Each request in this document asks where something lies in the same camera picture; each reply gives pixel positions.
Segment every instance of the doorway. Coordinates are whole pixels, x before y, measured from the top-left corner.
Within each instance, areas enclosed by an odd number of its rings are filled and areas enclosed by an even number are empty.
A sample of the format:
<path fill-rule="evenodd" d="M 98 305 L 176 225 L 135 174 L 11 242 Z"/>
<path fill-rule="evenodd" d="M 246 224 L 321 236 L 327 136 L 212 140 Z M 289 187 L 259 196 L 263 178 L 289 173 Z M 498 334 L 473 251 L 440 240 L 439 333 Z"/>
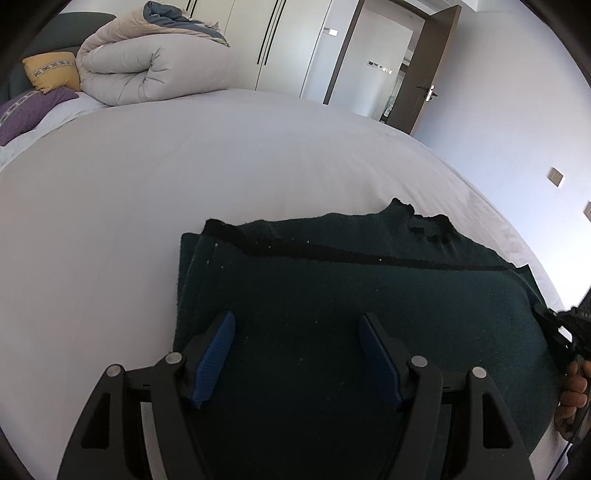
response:
<path fill-rule="evenodd" d="M 416 5 L 422 4 L 359 0 L 325 104 L 412 135 L 426 104 L 437 97 L 437 70 L 462 9 L 435 12 L 424 5 L 430 14 Z"/>

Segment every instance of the folded duvet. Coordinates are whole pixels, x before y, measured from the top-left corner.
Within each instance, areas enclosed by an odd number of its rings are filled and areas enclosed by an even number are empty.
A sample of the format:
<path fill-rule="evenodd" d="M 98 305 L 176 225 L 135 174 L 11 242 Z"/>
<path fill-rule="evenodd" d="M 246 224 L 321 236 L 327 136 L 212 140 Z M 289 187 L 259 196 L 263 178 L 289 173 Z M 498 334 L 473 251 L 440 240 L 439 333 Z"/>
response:
<path fill-rule="evenodd" d="M 228 88 L 235 62 L 217 25 L 147 2 L 115 18 L 82 44 L 82 91 L 107 105 L 169 100 Z"/>

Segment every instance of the yellow pillow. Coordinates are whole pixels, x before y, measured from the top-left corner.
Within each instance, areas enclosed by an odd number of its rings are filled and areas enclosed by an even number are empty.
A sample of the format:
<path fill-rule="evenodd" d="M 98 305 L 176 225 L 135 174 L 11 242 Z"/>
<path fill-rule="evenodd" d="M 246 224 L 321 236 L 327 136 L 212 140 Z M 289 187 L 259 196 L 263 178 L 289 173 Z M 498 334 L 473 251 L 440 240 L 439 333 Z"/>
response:
<path fill-rule="evenodd" d="M 66 86 L 80 91 L 80 75 L 76 68 L 76 57 L 69 51 L 41 53 L 24 59 L 27 77 L 37 90 L 43 93 Z"/>

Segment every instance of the light switch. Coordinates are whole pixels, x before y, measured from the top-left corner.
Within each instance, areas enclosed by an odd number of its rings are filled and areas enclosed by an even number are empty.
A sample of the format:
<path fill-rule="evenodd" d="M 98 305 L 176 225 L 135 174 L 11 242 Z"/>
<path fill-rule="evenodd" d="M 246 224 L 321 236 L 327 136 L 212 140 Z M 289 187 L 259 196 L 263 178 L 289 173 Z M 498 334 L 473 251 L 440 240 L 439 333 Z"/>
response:
<path fill-rule="evenodd" d="M 562 182 L 562 179 L 563 178 L 564 178 L 564 175 L 562 175 L 555 168 L 552 168 L 552 170 L 550 170 L 550 173 L 548 173 L 548 179 L 549 179 L 549 181 L 551 181 L 557 187 L 560 187 L 560 183 Z"/>

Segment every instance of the white bed sheet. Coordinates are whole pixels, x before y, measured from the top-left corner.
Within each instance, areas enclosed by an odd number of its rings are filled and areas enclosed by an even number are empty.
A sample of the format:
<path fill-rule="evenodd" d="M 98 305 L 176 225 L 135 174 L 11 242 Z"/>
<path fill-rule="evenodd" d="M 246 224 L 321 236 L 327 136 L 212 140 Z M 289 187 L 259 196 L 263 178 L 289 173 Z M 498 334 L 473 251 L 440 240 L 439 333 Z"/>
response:
<path fill-rule="evenodd" d="M 0 423 L 17 453 L 37 480 L 55 478 L 104 369 L 169 351 L 183 232 L 208 218 L 378 212 L 393 197 L 529 264 L 562 307 L 481 194 L 418 141 L 352 113 L 227 90 L 104 109 L 37 141 L 0 176 Z"/>
<path fill-rule="evenodd" d="M 107 107 L 104 103 L 95 100 L 84 92 L 78 92 L 77 94 L 78 98 L 60 103 L 52 108 L 33 130 L 19 135 L 4 147 L 0 147 L 0 171 L 14 160 L 18 154 L 24 152 L 48 133 L 81 115 Z"/>

